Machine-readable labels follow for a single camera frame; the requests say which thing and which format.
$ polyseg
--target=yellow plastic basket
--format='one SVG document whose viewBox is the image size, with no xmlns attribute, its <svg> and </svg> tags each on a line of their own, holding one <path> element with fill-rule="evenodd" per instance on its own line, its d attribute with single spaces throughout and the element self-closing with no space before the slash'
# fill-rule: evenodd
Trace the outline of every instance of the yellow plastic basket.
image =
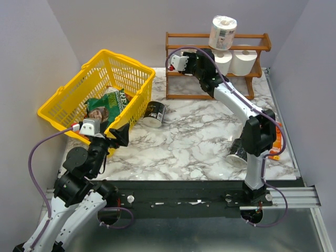
<svg viewBox="0 0 336 252">
<path fill-rule="evenodd" d="M 155 71 L 140 62 L 121 54 L 103 49 L 81 71 L 37 111 L 37 114 L 51 123 L 59 131 L 82 121 L 86 115 L 89 98 L 101 98 L 107 86 L 124 89 L 133 99 L 106 129 L 105 134 L 112 138 L 110 128 L 118 129 L 127 122 L 130 128 L 140 119 L 151 100 L 152 81 Z M 75 132 L 66 135 L 89 144 L 89 140 Z"/>
</svg>

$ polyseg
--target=white marble table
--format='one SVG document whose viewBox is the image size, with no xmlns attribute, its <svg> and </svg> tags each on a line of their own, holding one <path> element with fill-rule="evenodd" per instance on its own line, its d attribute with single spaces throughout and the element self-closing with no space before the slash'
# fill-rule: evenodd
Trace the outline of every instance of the white marble table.
<svg viewBox="0 0 336 252">
<path fill-rule="evenodd" d="M 225 160 L 242 129 L 237 117 L 218 101 L 166 100 L 164 69 L 155 71 L 152 100 L 167 106 L 163 125 L 149 128 L 140 119 L 130 132 L 129 146 L 108 158 L 106 171 L 97 180 L 243 180 L 246 168 Z M 231 82 L 241 93 L 247 93 L 242 79 Z M 179 77 L 170 86 L 174 93 L 204 94 L 192 77 Z M 276 111 L 264 74 L 253 79 L 253 86 L 253 103 Z M 86 147 L 69 138 L 65 152 L 79 145 Z M 266 179 L 296 179 L 288 150 L 280 162 L 267 162 Z"/>
</svg>

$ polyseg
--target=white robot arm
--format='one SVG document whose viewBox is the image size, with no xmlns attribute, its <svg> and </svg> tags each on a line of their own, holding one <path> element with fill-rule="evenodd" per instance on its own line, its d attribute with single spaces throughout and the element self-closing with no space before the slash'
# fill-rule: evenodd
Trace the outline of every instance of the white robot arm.
<svg viewBox="0 0 336 252">
<path fill-rule="evenodd" d="M 202 50 L 214 59 L 210 49 Z M 205 92 L 226 105 L 245 125 L 242 133 L 243 147 L 247 152 L 245 184 L 252 195 L 260 195 L 260 192 L 265 190 L 264 182 L 261 178 L 262 158 L 269 153 L 276 139 L 276 129 L 274 124 L 265 120 L 257 112 L 263 112 L 275 119 L 273 111 L 262 111 L 261 108 L 255 106 L 236 90 L 224 76 L 226 83 L 223 83 L 222 78 L 216 72 L 215 66 L 203 53 L 186 51 L 183 52 L 182 56 L 173 55 L 171 69 L 182 74 L 195 76 Z"/>
<path fill-rule="evenodd" d="M 31 238 L 16 246 L 13 252 L 64 252 L 76 232 L 90 217 L 97 215 L 107 201 L 111 206 L 118 204 L 118 190 L 114 186 L 105 180 L 97 184 L 89 180 L 97 177 L 109 148 L 128 145 L 128 131 L 128 123 L 118 130 L 111 129 L 115 136 L 111 139 L 99 133 L 100 121 L 83 120 L 80 133 L 90 138 L 89 148 L 75 147 L 68 152 L 63 164 L 67 172 L 54 186 L 51 216 L 46 214 Z"/>
</svg>

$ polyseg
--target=wooden shelf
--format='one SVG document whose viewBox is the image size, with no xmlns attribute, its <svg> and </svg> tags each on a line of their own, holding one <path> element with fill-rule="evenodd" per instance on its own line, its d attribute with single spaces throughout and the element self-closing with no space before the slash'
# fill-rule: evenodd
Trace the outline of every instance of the wooden shelf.
<svg viewBox="0 0 336 252">
<path fill-rule="evenodd" d="M 178 49 L 187 45 L 170 45 L 169 38 L 208 38 L 210 34 L 187 34 L 187 33 L 166 33 L 166 57 L 169 54 L 169 50 Z M 246 39 L 259 39 L 258 46 L 236 46 L 232 45 L 229 50 L 255 50 L 257 52 L 257 59 L 252 67 L 251 72 L 246 76 L 236 76 L 233 73 L 228 73 L 227 77 L 244 77 L 246 81 L 246 86 L 248 90 L 248 95 L 245 96 L 247 99 L 254 99 L 254 92 L 252 86 L 252 79 L 254 77 L 260 78 L 262 73 L 262 69 L 260 66 L 260 54 L 262 51 L 270 51 L 272 48 L 271 41 L 268 37 L 267 33 L 264 34 L 235 34 L 235 38 L 246 38 Z M 197 48 L 211 48 L 209 45 L 193 45 L 193 47 Z M 167 99 L 203 99 L 209 100 L 212 99 L 208 95 L 192 95 L 192 94 L 169 94 L 169 76 L 185 76 L 176 71 L 167 71 L 166 70 L 166 98 Z"/>
<path fill-rule="evenodd" d="M 256 77 L 256 78 L 260 78 L 261 75 L 262 75 L 262 69 L 260 67 L 260 63 L 259 63 L 259 59 L 256 60 L 256 62 L 254 63 L 253 67 L 252 67 L 252 70 L 251 72 L 246 75 L 246 76 L 236 76 L 234 75 L 233 73 L 229 72 L 226 76 L 229 78 L 229 77 Z M 179 72 L 176 72 L 176 71 L 169 71 L 169 72 L 166 72 L 166 75 L 167 76 L 189 76 L 189 75 L 183 75 Z"/>
</svg>

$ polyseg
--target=can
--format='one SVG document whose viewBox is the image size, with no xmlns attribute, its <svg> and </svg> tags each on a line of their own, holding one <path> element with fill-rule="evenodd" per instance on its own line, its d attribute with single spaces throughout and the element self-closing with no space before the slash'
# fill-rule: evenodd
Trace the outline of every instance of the can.
<svg viewBox="0 0 336 252">
<path fill-rule="evenodd" d="M 147 105 L 143 123 L 148 127 L 159 128 L 162 125 L 166 106 L 158 101 L 150 101 Z"/>
<path fill-rule="evenodd" d="M 235 167 L 247 166 L 247 153 L 243 148 L 241 138 L 237 138 L 233 141 L 229 155 L 226 157 L 226 161 Z"/>
</svg>

